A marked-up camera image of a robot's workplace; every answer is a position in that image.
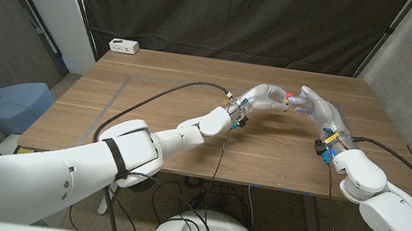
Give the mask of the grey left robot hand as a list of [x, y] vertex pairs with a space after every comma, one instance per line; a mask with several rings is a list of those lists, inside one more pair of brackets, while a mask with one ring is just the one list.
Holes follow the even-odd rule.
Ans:
[[237, 97], [238, 101], [248, 100], [243, 109], [249, 113], [253, 110], [266, 111], [271, 109], [288, 110], [289, 106], [284, 103], [287, 92], [276, 85], [261, 84], [249, 89], [246, 93]]

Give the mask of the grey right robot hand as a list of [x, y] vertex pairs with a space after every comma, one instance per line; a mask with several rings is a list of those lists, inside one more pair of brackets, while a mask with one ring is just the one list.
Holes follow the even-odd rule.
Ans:
[[323, 141], [338, 133], [338, 138], [332, 142], [338, 152], [357, 149], [337, 108], [331, 102], [325, 101], [313, 89], [304, 85], [301, 87], [300, 96], [289, 97], [287, 100], [297, 106], [296, 112], [307, 116], [315, 124], [319, 137]]

